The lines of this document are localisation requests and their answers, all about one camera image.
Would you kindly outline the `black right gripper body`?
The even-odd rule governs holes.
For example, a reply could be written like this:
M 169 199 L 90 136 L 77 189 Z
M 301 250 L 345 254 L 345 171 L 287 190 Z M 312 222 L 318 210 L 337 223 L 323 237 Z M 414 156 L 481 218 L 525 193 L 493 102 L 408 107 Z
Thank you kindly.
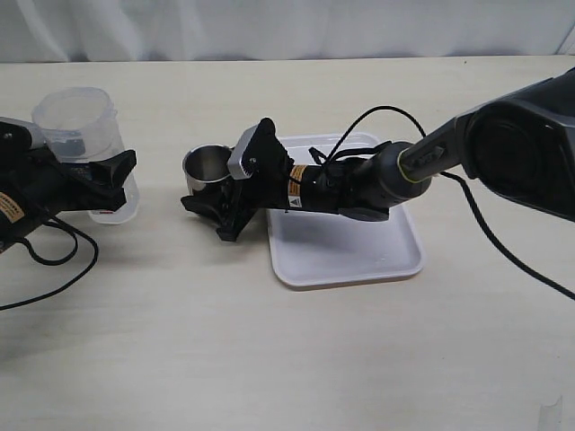
M 226 242 L 236 241 L 260 209 L 336 214 L 343 208 L 344 165 L 324 169 L 297 164 L 276 137 L 271 119 L 261 119 L 257 126 L 247 152 L 255 162 L 253 175 L 248 180 L 232 178 L 230 219 L 217 228 Z

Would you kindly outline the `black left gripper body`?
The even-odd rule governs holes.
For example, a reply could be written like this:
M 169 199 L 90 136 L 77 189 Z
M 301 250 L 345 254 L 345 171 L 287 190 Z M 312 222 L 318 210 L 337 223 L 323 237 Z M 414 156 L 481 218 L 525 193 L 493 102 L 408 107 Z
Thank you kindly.
M 40 128 L 1 118 L 1 214 L 29 216 L 42 208 L 75 209 L 84 188 L 71 168 L 48 147 Z

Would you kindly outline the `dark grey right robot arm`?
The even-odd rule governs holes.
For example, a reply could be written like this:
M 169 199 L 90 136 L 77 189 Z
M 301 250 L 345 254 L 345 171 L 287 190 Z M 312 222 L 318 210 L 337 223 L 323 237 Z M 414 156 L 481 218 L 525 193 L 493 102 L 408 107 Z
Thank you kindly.
M 261 209 L 382 222 L 455 166 L 519 205 L 574 217 L 574 74 L 545 79 L 468 110 L 419 142 L 310 152 L 296 163 L 271 119 L 248 128 L 225 159 L 226 173 L 182 199 L 185 209 L 232 242 Z

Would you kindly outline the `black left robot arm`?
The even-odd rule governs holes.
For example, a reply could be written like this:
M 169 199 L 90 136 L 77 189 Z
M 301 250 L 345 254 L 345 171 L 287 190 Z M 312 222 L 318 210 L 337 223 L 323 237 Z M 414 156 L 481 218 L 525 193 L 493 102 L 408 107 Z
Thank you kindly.
M 133 150 L 97 162 L 61 162 L 39 128 L 2 117 L 1 250 L 61 212 L 120 209 L 136 164 Z

